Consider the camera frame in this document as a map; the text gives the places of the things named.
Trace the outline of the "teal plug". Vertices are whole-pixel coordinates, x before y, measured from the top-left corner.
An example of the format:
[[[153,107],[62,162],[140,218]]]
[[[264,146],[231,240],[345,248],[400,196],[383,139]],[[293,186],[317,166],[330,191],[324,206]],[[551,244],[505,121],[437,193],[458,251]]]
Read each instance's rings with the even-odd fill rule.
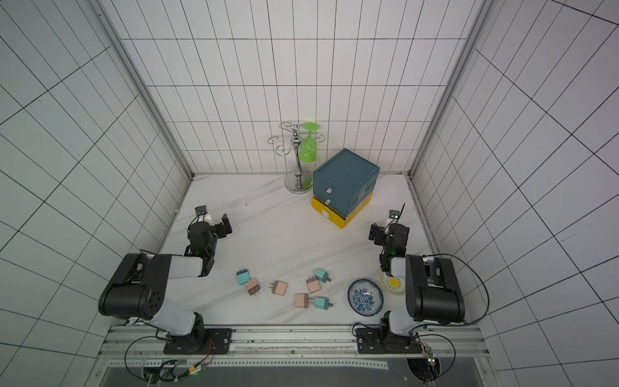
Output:
[[[238,285],[245,285],[251,280],[251,275],[247,269],[240,269],[235,274]]]
[[[316,269],[314,275],[320,282],[326,283],[331,281],[329,273],[322,269]]]
[[[316,297],[314,299],[314,307],[323,311],[328,311],[334,305],[330,302],[328,298]]]

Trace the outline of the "teal drawer cabinet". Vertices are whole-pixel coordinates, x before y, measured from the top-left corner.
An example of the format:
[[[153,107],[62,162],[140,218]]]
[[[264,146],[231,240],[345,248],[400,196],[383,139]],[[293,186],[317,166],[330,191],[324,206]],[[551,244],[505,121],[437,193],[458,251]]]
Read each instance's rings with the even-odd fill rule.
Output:
[[[372,193],[380,167],[342,149],[313,172],[313,193],[333,211],[348,217]]]

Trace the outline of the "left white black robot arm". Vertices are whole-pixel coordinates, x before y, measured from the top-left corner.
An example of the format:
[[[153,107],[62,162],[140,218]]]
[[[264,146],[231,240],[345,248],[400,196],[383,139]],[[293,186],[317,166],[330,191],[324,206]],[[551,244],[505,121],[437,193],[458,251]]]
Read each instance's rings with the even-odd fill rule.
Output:
[[[104,288],[98,311],[116,319],[136,318],[166,333],[166,355],[229,353],[232,329],[208,328],[198,312],[187,311],[166,296],[171,280],[207,277],[219,240],[232,233],[226,214],[211,224],[206,215],[188,226],[189,244],[181,255],[128,253]]]

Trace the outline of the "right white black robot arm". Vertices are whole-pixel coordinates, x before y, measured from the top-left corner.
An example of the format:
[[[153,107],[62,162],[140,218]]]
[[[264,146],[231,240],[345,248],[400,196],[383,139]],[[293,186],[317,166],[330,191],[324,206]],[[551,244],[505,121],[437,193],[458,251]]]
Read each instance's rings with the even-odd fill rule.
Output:
[[[468,320],[464,294],[454,262],[464,260],[448,253],[414,255],[406,252],[409,227],[395,221],[385,226],[370,226],[368,239],[382,247],[380,270],[405,283],[405,304],[386,311],[376,327],[356,324],[351,333],[360,354],[428,354],[421,331],[430,327],[467,327],[477,325],[489,314],[489,303],[482,315]]]

